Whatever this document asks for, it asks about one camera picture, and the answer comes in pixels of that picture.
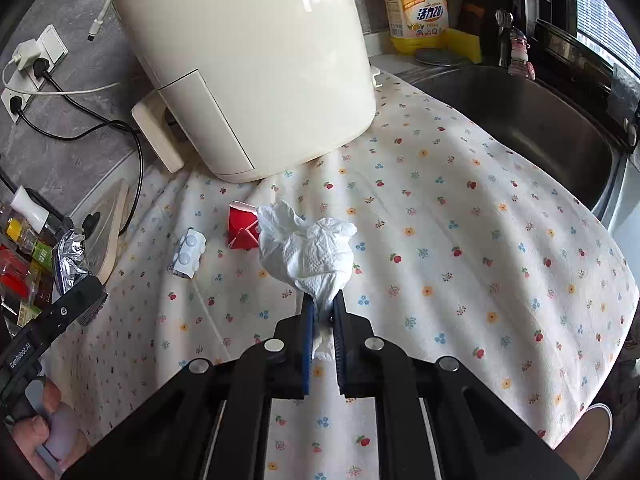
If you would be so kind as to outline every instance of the tablecloth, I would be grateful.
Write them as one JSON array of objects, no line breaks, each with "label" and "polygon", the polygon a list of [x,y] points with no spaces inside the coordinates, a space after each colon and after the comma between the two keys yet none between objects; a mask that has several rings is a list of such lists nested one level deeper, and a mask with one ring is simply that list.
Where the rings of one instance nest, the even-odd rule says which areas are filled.
[{"label": "tablecloth", "polygon": [[[226,246],[228,204],[284,199],[309,221],[356,224],[347,309],[412,357],[459,358],[555,447],[615,361],[638,288],[598,220],[542,170],[397,77],[378,78],[371,127],[259,183],[210,174],[196,154],[145,173],[138,210],[86,328],[49,374],[96,442],[190,359],[237,358],[295,313],[296,291]],[[207,251],[193,280],[167,266],[187,228]],[[376,478],[372,400],[341,397],[314,361],[304,401],[276,400],[266,478]]]}]

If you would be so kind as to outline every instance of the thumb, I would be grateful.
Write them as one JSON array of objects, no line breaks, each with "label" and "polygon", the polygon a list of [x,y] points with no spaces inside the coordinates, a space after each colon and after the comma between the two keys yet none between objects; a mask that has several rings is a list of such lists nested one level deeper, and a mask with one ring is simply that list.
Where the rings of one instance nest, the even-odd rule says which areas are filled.
[{"label": "thumb", "polygon": [[49,427],[41,416],[34,416],[18,422],[12,431],[12,437],[27,458],[31,466],[44,480],[53,480],[53,471],[36,453],[36,447],[49,437]]},{"label": "thumb", "polygon": [[36,451],[36,447],[49,438],[49,427],[41,416],[34,416],[21,420],[14,426],[12,431],[15,443],[20,451],[31,459]]}]

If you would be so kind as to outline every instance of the crumpled paper towel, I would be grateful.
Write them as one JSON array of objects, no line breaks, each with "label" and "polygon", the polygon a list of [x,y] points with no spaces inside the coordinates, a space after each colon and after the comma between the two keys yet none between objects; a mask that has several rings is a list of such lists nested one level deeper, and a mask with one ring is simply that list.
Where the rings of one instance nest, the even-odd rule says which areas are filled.
[{"label": "crumpled paper towel", "polygon": [[[351,278],[350,222],[321,218],[311,224],[284,200],[258,208],[260,262],[271,276],[306,292],[316,302],[314,357],[331,359],[333,339],[328,325],[331,303]],[[298,298],[298,309],[302,295]]]}]

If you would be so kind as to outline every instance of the human hand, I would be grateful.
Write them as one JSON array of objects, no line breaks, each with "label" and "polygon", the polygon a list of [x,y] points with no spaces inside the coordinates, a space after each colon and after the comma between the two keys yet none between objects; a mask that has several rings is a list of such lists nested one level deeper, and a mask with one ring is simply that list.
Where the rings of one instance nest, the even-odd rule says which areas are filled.
[{"label": "human hand", "polygon": [[[42,391],[42,403],[49,415],[58,410],[62,394],[58,387],[47,380]],[[12,431],[15,443],[20,451],[27,458],[31,466],[44,480],[54,480],[55,474],[52,469],[47,466],[43,459],[36,452],[36,448],[40,444],[44,444],[49,438],[49,427],[41,416],[34,416],[18,422]],[[78,437],[71,452],[58,461],[60,470],[66,471],[74,464],[89,448],[89,442],[82,431],[78,431]]]}]

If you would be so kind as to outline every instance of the white tissue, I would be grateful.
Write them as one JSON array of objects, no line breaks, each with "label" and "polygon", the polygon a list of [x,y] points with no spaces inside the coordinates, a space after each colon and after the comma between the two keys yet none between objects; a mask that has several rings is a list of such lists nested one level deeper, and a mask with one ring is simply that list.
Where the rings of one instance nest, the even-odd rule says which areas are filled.
[{"label": "white tissue", "polygon": [[323,311],[328,312],[335,295],[351,278],[349,238],[358,232],[356,226],[335,218],[310,224],[284,200],[259,207],[258,225],[264,269],[314,298],[322,319]]}]

